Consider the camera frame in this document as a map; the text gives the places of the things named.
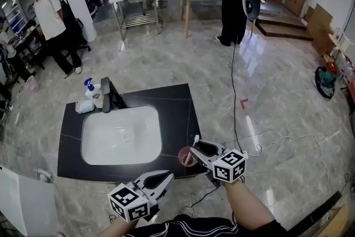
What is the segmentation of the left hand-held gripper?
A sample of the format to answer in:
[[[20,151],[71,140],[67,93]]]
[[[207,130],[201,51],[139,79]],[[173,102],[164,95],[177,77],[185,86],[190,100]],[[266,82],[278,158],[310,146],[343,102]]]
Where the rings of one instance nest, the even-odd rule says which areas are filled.
[[[157,199],[165,195],[174,180],[169,170],[147,172],[135,181],[121,183],[108,194],[110,209],[125,221],[135,221],[151,215]]]

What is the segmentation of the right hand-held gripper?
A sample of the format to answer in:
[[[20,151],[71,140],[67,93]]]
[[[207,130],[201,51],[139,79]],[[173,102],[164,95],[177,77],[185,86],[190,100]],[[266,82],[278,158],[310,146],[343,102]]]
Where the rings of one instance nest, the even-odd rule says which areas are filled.
[[[225,148],[218,142],[199,140],[190,148],[190,153],[199,164],[209,168],[206,176],[214,186],[222,182],[231,184],[246,170],[247,152]]]

